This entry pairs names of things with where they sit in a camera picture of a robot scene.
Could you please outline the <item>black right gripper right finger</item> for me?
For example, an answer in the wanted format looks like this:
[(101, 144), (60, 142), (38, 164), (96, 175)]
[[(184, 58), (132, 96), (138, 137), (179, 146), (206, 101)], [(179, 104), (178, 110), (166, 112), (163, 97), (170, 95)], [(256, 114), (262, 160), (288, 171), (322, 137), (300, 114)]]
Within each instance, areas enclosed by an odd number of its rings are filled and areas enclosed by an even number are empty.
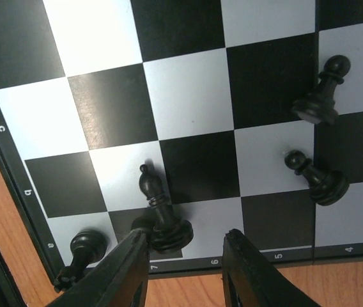
[(224, 237), (222, 281), (226, 306), (317, 306), (286, 279), (237, 229)]

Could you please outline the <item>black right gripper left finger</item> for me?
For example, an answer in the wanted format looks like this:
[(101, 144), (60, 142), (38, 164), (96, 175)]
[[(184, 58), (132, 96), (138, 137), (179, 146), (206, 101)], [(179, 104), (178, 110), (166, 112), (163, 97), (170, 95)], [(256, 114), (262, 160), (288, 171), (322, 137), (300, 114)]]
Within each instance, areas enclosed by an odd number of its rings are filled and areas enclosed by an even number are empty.
[(132, 230), (79, 284), (49, 306), (144, 306), (148, 274), (147, 235)]

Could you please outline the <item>black rook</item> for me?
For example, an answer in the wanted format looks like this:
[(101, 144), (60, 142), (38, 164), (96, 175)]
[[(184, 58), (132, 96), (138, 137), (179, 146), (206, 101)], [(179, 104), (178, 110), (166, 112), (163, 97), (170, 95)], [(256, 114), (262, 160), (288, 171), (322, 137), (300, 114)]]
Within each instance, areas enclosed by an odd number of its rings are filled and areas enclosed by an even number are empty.
[(106, 236), (92, 229), (85, 229), (71, 240), (70, 251), (72, 262), (62, 268), (53, 282), (57, 293), (66, 292), (84, 277), (84, 271), (89, 264), (103, 259), (107, 251), (108, 241)]

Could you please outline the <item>black bishop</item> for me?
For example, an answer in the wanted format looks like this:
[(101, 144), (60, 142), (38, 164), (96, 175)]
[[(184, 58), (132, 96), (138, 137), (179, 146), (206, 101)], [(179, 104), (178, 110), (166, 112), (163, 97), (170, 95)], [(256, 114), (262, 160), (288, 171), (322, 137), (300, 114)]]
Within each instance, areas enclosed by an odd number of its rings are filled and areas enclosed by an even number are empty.
[(150, 171), (146, 164), (140, 165), (139, 169), (139, 188), (155, 213), (155, 226), (151, 233), (152, 249), (160, 254), (175, 253), (192, 241), (192, 224), (174, 213), (161, 178)]

